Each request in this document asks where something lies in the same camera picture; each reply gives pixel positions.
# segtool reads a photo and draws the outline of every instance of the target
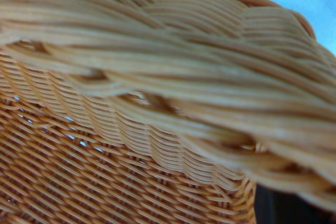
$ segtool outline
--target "wicker basket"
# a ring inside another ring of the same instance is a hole
[[[336,210],[335,60],[299,14],[0,0],[0,27],[0,223],[254,224],[255,180]]]

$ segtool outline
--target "natural fiber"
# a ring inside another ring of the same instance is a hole
[[[1,102],[1,224],[255,223],[243,174],[218,167],[202,184],[45,107]]]

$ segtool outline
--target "twisted wicker braid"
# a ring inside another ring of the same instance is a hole
[[[0,0],[0,22],[15,60],[336,210],[335,59],[301,15],[268,0]]]

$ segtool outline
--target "woven rattan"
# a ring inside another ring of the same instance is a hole
[[[268,0],[0,0],[0,219],[255,223],[336,211],[335,59]]]

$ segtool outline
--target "rattan strand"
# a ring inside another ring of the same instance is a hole
[[[0,0],[0,20],[3,94],[197,181],[240,168],[336,211],[335,59],[298,13],[268,0]]]

